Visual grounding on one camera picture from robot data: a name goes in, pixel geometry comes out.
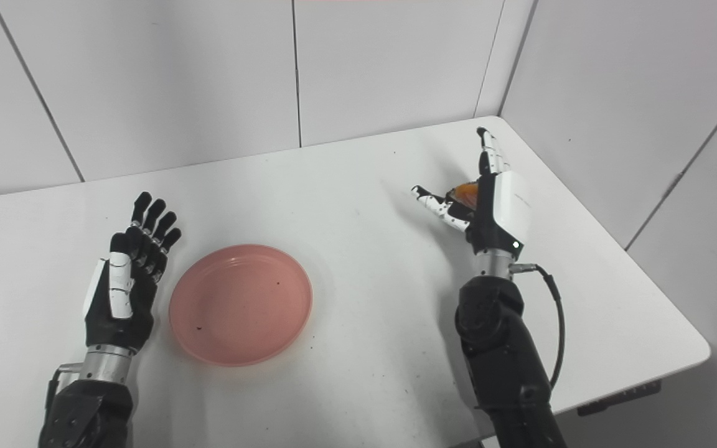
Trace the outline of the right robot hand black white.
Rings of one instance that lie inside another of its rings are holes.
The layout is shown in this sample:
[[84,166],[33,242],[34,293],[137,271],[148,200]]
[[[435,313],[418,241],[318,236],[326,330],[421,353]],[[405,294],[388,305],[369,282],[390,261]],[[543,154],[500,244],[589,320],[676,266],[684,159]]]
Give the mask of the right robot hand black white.
[[513,261],[520,258],[532,220],[526,180],[510,168],[500,142],[484,127],[480,137],[479,175],[444,195],[424,187],[411,188],[411,195],[444,224],[464,234],[473,252],[498,250]]

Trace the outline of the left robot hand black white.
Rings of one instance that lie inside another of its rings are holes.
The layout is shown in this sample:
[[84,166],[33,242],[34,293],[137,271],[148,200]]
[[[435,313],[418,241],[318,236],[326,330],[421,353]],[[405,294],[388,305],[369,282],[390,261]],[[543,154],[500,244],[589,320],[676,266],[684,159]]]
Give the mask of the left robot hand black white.
[[167,269],[171,247],[182,236],[177,215],[161,198],[143,191],[134,201],[125,231],[114,233],[108,257],[92,283],[85,315],[85,345],[139,352],[154,326],[157,285]]

